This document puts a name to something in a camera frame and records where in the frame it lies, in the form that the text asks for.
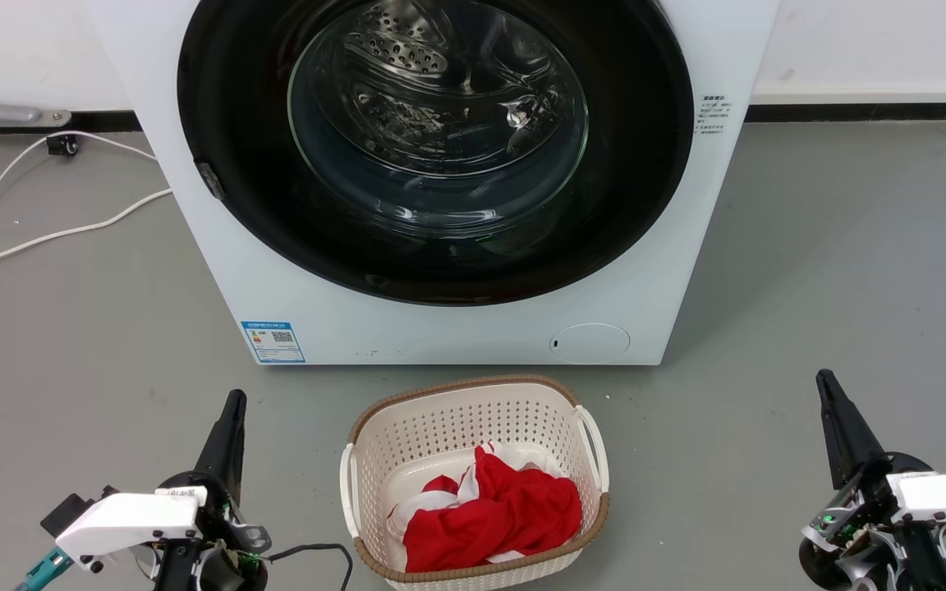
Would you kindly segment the small printed text label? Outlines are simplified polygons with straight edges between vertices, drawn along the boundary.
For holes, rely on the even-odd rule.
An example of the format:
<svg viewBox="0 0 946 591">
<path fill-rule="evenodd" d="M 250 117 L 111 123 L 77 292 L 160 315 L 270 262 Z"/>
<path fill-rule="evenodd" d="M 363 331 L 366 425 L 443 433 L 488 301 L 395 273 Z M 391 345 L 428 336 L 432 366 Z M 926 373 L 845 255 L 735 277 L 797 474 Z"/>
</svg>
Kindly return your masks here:
<svg viewBox="0 0 946 591">
<path fill-rule="evenodd" d="M 731 117 L 732 102 L 724 94 L 705 94 L 696 108 L 695 133 L 720 135 Z"/>
</svg>

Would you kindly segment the cream plastic laundry basket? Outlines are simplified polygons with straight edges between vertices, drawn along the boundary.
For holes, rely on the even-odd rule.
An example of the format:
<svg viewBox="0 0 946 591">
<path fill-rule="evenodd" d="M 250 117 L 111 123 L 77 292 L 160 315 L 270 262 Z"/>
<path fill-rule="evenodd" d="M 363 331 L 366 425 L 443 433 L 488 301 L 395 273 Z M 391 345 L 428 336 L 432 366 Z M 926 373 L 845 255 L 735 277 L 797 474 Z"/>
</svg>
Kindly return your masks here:
<svg viewBox="0 0 946 591">
<path fill-rule="evenodd" d="M 432 476 L 458 479 L 480 444 L 549 454 L 581 495 L 571 542 L 502 564 L 406 572 L 402 542 L 386 519 Z M 360 559 L 393 591 L 499 591 L 556 575 L 604 528 L 609 470 L 601 432 L 578 397 L 544 375 L 499 375 L 397 394 L 365 409 L 339 460 L 342 512 Z"/>
</svg>

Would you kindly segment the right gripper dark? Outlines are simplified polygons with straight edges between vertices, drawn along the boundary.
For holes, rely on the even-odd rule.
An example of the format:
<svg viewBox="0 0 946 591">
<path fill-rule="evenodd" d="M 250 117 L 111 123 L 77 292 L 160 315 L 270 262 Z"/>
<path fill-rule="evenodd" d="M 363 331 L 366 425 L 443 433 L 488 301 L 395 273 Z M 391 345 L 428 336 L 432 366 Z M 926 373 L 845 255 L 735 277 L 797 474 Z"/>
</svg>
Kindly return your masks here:
<svg viewBox="0 0 946 591">
<path fill-rule="evenodd" d="M 903 453 L 875 459 L 884 455 L 881 442 L 833 371 L 818 372 L 818 394 L 838 492 L 802 530 L 802 571 L 824 591 L 946 591 L 946 520 L 917 519 L 896 495 L 897 478 L 930 467 Z"/>
</svg>

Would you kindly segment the white front-load washing machine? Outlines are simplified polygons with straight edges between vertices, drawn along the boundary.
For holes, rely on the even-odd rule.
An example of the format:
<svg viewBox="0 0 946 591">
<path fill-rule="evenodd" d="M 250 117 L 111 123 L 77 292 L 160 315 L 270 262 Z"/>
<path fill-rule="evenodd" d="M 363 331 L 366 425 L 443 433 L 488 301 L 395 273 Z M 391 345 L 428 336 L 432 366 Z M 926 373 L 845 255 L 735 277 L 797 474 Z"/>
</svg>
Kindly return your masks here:
<svg viewBox="0 0 946 591">
<path fill-rule="evenodd" d="M 628 251 L 574 284 L 486 306 L 376 298 L 315 276 L 271 250 L 200 179 L 179 113 L 179 57 L 199 0 L 84 0 L 174 199 L 241 322 L 292 325 L 308 365 L 563 365 L 549 340 L 586 323 L 626 330 L 601 365 L 657 365 L 671 339 L 731 162 L 781 0 L 655 0 L 686 57 L 693 140 L 675 195 Z M 695 133 L 705 94 L 724 94 L 720 135 Z"/>
</svg>

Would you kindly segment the blue energy label sticker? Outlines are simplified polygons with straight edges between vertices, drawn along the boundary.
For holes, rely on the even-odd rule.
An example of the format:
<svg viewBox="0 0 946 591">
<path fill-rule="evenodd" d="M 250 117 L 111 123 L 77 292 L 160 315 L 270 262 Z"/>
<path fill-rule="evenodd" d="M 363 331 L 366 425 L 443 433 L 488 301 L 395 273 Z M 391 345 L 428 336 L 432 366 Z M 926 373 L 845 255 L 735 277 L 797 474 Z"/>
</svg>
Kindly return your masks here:
<svg viewBox="0 0 946 591">
<path fill-rule="evenodd" d="M 305 363 L 304 352 L 290 323 L 243 321 L 240 326 L 259 365 Z"/>
</svg>

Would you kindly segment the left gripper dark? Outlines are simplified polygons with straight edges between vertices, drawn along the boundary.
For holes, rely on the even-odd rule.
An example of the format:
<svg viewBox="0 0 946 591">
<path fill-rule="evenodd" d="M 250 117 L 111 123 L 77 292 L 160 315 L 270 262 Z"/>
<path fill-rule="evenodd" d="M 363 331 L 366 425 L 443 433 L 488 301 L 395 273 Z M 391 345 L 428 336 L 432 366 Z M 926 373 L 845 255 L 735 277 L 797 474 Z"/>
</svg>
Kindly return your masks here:
<svg viewBox="0 0 946 591">
<path fill-rule="evenodd" d="M 268 572 L 241 519 L 241 474 L 246 444 L 244 392 L 229 392 L 211 427 L 195 470 L 162 482 L 162 488 L 203 487 L 206 501 L 181 534 L 158 536 L 153 591 L 265 591 Z"/>
</svg>

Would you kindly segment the round white filter cover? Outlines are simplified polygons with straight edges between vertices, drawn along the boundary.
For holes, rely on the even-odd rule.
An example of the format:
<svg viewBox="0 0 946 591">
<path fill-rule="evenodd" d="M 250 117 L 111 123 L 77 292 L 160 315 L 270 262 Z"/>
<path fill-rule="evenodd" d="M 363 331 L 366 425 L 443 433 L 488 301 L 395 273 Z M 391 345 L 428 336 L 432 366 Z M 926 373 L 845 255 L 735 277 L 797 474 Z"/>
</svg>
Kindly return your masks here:
<svg viewBox="0 0 946 591">
<path fill-rule="evenodd" d="M 630 347 L 626 330 L 611 324 L 577 324 L 557 332 L 549 340 L 555 358 L 573 365 L 600 365 L 621 358 Z"/>
</svg>

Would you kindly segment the silver door hinge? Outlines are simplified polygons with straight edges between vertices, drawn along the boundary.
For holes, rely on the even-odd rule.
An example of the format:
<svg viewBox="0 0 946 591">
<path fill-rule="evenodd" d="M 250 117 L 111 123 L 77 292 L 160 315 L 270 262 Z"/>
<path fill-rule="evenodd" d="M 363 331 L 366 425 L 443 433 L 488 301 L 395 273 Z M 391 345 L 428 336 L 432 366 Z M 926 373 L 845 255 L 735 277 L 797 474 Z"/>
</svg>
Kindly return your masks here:
<svg viewBox="0 0 946 591">
<path fill-rule="evenodd" d="M 214 170 L 213 164 L 205 160 L 200 160 L 200 158 L 197 158 L 194 164 L 207 191 L 209 191 L 218 202 L 223 202 L 225 199 L 225 191 L 220 178 L 218 178 L 218 174 Z"/>
</svg>

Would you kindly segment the round black glass washer door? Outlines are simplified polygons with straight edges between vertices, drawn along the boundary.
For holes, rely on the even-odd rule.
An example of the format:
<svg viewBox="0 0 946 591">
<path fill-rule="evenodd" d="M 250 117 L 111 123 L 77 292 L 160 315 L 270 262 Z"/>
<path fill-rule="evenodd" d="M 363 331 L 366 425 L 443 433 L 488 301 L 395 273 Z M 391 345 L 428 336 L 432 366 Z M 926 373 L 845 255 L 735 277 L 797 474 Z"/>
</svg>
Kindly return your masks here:
<svg viewBox="0 0 946 591">
<path fill-rule="evenodd" d="M 480 0 L 536 27 L 581 83 L 575 137 L 475 176 L 367 156 L 320 111 L 305 54 L 373 0 L 199 0 L 179 113 L 223 204 L 271 250 L 342 287 L 418 305 L 525 300 L 586 279 L 661 216 L 693 140 L 693 86 L 655 0 Z"/>
</svg>

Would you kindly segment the stainless steel washer drum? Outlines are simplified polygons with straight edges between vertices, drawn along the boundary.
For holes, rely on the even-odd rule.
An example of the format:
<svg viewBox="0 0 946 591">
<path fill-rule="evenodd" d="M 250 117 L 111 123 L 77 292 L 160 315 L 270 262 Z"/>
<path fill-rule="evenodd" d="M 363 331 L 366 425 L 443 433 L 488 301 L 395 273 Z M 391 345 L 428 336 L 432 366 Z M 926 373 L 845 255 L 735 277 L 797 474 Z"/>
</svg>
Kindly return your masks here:
<svg viewBox="0 0 946 591">
<path fill-rule="evenodd" d="M 301 71 L 338 134 L 416 175 L 497 171 L 575 137 L 586 119 L 555 44 L 480 0 L 373 0 L 305 56 Z"/>
</svg>

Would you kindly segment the grey metal floor bracket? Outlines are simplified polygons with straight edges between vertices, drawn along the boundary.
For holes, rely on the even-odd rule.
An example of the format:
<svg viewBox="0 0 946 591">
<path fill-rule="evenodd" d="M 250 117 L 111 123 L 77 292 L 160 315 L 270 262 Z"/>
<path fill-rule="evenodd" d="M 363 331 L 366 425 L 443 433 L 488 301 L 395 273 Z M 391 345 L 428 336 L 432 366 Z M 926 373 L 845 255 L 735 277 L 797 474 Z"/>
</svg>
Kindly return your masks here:
<svg viewBox="0 0 946 591">
<path fill-rule="evenodd" d="M 68 111 L 0 104 L 0 128 L 58 128 L 71 123 L 72 117 L 74 113 Z"/>
</svg>

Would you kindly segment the red and white garment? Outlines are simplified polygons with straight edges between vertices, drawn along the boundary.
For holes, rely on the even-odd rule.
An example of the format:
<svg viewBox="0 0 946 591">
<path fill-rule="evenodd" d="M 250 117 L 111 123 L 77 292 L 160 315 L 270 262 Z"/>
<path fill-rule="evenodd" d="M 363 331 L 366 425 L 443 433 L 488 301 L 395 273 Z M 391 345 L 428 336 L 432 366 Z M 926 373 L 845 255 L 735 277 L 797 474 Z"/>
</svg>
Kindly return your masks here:
<svg viewBox="0 0 946 591">
<path fill-rule="evenodd" d="M 384 526 L 415 573 L 483 567 L 561 547 L 581 531 L 581 494 L 552 454 L 485 442 L 459 478 L 400 501 Z"/>
</svg>

